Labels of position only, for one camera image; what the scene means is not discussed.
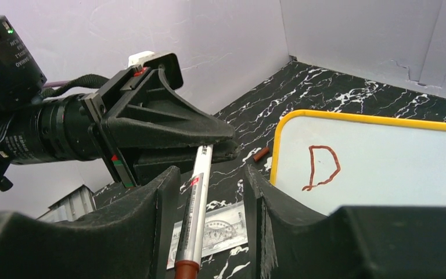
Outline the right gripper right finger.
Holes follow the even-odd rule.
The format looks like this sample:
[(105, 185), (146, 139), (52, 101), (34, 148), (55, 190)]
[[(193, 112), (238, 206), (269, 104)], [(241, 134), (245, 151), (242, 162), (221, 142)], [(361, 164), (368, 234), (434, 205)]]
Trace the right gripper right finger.
[(342, 206), (326, 216), (243, 168), (251, 278), (446, 278), (446, 207)]

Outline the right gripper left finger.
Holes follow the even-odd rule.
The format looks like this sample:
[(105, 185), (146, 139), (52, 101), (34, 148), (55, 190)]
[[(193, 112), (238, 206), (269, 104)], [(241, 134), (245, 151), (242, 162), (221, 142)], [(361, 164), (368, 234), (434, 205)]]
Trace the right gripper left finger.
[(171, 166), (76, 221), (0, 212), (0, 278), (164, 278), (180, 185)]

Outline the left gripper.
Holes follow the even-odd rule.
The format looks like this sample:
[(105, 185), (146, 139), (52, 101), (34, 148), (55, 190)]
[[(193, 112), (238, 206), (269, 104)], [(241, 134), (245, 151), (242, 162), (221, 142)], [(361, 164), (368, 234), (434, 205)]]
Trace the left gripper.
[(235, 129), (230, 124), (175, 92), (183, 83), (177, 55), (165, 52), (109, 80), (89, 74), (57, 89), (46, 88), (40, 97), (61, 96), (74, 87), (95, 89), (79, 99), (91, 122), (89, 137), (114, 180), (131, 188), (151, 182), (170, 166), (181, 173), (193, 170), (200, 145), (215, 144), (212, 163), (234, 160), (240, 154), (240, 145), (231, 140)]

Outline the white whiteboard marker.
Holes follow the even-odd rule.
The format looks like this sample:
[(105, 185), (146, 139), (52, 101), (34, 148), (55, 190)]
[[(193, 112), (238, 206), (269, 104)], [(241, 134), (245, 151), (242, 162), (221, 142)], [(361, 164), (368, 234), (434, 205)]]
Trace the white whiteboard marker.
[(212, 157), (212, 145), (198, 147), (188, 181), (190, 195), (175, 257), (175, 279), (196, 278), (200, 270)]

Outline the yellow framed whiteboard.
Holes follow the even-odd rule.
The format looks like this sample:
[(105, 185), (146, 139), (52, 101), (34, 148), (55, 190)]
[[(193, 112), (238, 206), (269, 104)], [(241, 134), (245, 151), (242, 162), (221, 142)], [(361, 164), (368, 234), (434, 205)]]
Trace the yellow framed whiteboard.
[(324, 215), (446, 207), (446, 122), (295, 110), (276, 128), (270, 182)]

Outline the red marker cap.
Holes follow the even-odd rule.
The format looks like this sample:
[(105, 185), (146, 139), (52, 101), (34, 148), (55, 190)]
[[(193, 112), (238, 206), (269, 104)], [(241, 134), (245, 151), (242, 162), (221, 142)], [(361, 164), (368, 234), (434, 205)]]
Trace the red marker cap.
[(264, 156), (266, 156), (269, 153), (269, 147), (265, 147), (263, 149), (260, 149), (254, 156), (253, 156), (253, 160), (255, 162), (260, 161)]

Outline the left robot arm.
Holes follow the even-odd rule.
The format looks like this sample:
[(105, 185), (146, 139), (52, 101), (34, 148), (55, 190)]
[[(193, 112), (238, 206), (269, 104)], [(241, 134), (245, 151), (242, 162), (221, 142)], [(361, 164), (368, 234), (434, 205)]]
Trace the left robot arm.
[(239, 156), (235, 129), (177, 94), (176, 54), (132, 55), (114, 77), (87, 74), (62, 86), (46, 77), (8, 19), (0, 15), (0, 190), (11, 164), (102, 159), (113, 180), (143, 186), (170, 166), (190, 170), (197, 149), (214, 163)]

